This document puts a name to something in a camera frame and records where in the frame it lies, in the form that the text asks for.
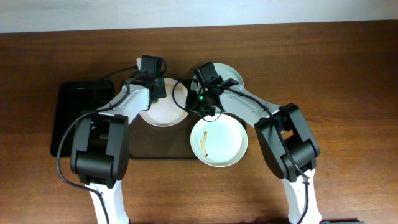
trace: white plate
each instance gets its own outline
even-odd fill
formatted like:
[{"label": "white plate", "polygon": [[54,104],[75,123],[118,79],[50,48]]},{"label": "white plate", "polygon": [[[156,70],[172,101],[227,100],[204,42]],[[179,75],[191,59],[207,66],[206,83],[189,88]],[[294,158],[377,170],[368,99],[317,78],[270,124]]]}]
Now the white plate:
[{"label": "white plate", "polygon": [[193,153],[205,164],[226,167],[238,162],[248,148],[248,135],[236,119],[222,114],[214,122],[199,120],[191,131]]},{"label": "white plate", "polygon": [[[144,121],[158,127],[169,127],[181,122],[188,116],[188,113],[179,108],[173,101],[172,92],[176,83],[177,81],[172,78],[164,78],[167,96],[151,104],[149,111],[139,113]],[[188,90],[183,84],[179,83],[175,87],[175,100],[182,107],[185,106],[187,94]]]}]

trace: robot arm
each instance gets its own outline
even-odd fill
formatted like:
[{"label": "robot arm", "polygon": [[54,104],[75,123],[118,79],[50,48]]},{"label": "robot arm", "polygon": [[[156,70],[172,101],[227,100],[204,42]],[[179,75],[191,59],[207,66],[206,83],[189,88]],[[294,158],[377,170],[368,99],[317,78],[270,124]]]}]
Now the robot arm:
[{"label": "robot arm", "polygon": [[83,118],[75,128],[70,168],[90,192],[98,223],[129,223],[124,211],[121,180],[129,161],[129,125],[142,110],[166,97],[160,71],[162,59],[143,55],[136,79],[125,80],[121,92],[98,110]]},{"label": "robot arm", "polygon": [[[223,80],[210,62],[198,67],[195,75],[199,84],[205,86],[205,91],[198,93],[204,100],[199,104],[192,103],[198,96],[191,93],[187,98],[187,105],[195,107],[190,109],[201,114],[214,115],[215,107],[218,107],[254,127],[264,160],[274,175],[282,179],[289,203],[290,222],[319,223],[322,216],[317,208],[313,176],[315,158],[320,150],[298,106],[293,103],[280,106],[266,102],[245,90],[236,80]],[[260,104],[266,106],[268,111],[264,111]],[[293,135],[283,141],[297,167],[289,159],[281,142],[282,137],[277,133],[291,130]],[[309,179],[305,181],[297,169]]]}]

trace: wooden table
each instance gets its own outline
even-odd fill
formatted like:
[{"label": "wooden table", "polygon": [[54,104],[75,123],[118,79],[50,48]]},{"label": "wooden table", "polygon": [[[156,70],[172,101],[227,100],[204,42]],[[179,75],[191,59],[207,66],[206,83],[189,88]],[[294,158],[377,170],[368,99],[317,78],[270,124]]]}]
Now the wooden table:
[{"label": "wooden table", "polygon": [[[1,223],[96,222],[88,192],[59,179],[49,152],[58,88],[142,54],[166,58],[167,76],[178,78],[208,60],[225,63],[257,96],[298,104],[321,147],[315,190],[324,219],[398,222],[398,21],[378,21],[1,34]],[[247,155],[222,169],[130,160],[123,196],[131,221],[287,218],[282,182],[252,128],[248,135]],[[78,181],[68,163],[64,172]]]}]

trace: black cable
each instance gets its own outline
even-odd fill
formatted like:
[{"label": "black cable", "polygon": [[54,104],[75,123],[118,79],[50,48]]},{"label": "black cable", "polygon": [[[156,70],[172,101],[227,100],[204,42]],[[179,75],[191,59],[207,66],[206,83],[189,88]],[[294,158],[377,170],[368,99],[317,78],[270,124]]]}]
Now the black cable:
[{"label": "black cable", "polygon": [[[173,91],[172,91],[172,98],[173,98],[174,103],[175,103],[180,109],[182,109],[182,110],[185,110],[185,108],[183,108],[182,106],[180,106],[180,105],[177,103],[177,100],[175,100],[174,91],[175,91],[175,87],[177,87],[177,85],[178,85],[180,82],[186,81],[186,80],[192,80],[192,79],[184,79],[184,80],[179,80],[179,81],[177,81],[177,83],[174,84],[174,86],[173,86]],[[204,90],[204,89],[203,89],[203,86],[200,87],[200,89],[199,89],[199,91],[198,91],[198,97],[197,97],[197,99],[195,100],[195,103],[193,104],[193,106],[192,106],[191,108],[194,108],[194,107],[197,106],[197,104],[198,104],[198,102],[199,102],[200,92],[201,92],[202,90]]]},{"label": "black cable", "polygon": [[149,111],[150,110],[150,106],[152,105],[152,103],[149,103],[148,109],[143,110],[143,111]]},{"label": "black cable", "polygon": [[[130,86],[129,86],[124,80],[123,80],[123,82],[127,85],[126,94],[125,94],[118,102],[116,102],[116,103],[113,105],[113,107],[116,107],[116,106],[119,105],[121,102],[123,102],[123,101],[126,99],[126,97],[128,96],[128,94],[130,94]],[[103,211],[104,211],[104,213],[105,213],[105,218],[106,218],[106,223],[107,223],[107,224],[109,224],[109,217],[108,217],[108,213],[107,213],[107,211],[106,211],[106,207],[105,207],[105,204],[104,204],[104,200],[103,200],[103,198],[102,198],[102,196],[101,196],[101,192],[99,192],[99,191],[97,191],[97,190],[94,190],[94,189],[91,189],[91,188],[89,188],[89,187],[85,187],[85,186],[82,186],[82,185],[75,184],[75,183],[73,183],[73,182],[70,182],[70,181],[67,180],[66,178],[64,178],[64,176],[62,175],[62,172],[61,172],[61,167],[60,167],[60,156],[61,156],[61,151],[62,151],[63,143],[64,143],[65,139],[67,138],[69,132],[70,132],[70,131],[72,130],[72,128],[77,124],[77,122],[79,122],[81,119],[83,119],[83,118],[85,118],[85,117],[87,117],[87,116],[89,116],[89,115],[91,115],[91,114],[95,114],[95,113],[99,113],[99,112],[104,112],[104,111],[108,111],[108,110],[111,110],[111,107],[103,108],[103,109],[97,109],[97,110],[93,110],[93,111],[89,111],[89,112],[87,112],[87,113],[81,115],[80,117],[78,117],[76,120],[74,120],[74,122],[72,122],[72,124],[69,125],[69,127],[67,128],[67,130],[66,130],[65,133],[63,134],[63,136],[62,136],[62,138],[61,138],[61,141],[60,141],[60,144],[59,144],[59,146],[58,146],[58,151],[57,151],[57,171],[58,171],[58,175],[60,176],[61,180],[64,181],[65,183],[67,183],[68,185],[71,185],[72,187],[76,187],[76,188],[82,189],[82,190],[88,190],[88,191],[93,192],[94,194],[96,194],[96,195],[98,196],[98,198],[99,198],[99,201],[101,202],[101,206],[102,206],[102,209],[103,209]]]},{"label": "black cable", "polygon": [[176,84],[173,86],[172,97],[173,97],[174,103],[175,103],[179,108],[181,108],[182,110],[185,110],[185,108],[183,108],[182,106],[180,106],[180,105],[177,103],[177,100],[175,100],[175,97],[174,97],[175,87],[177,87],[177,85],[178,85],[180,82],[181,82],[181,80],[177,81]]},{"label": "black cable", "polygon": [[123,69],[120,69],[120,70],[111,72],[111,73],[105,75],[104,77],[102,77],[101,80],[108,79],[108,78],[111,77],[112,75],[115,75],[115,74],[117,74],[117,73],[119,73],[119,72],[124,72],[124,71],[130,70],[130,69],[138,69],[138,66],[135,65],[135,66],[133,66],[133,67],[123,68]]},{"label": "black cable", "polygon": [[308,186],[310,185],[310,183],[308,183],[307,179],[304,179],[303,184],[305,185],[305,208],[304,208],[304,212],[303,215],[301,216],[300,220],[297,222],[297,224],[301,224],[301,222],[304,219],[304,216],[307,214],[308,211],[308,204],[309,204],[309,195],[308,195]]}]

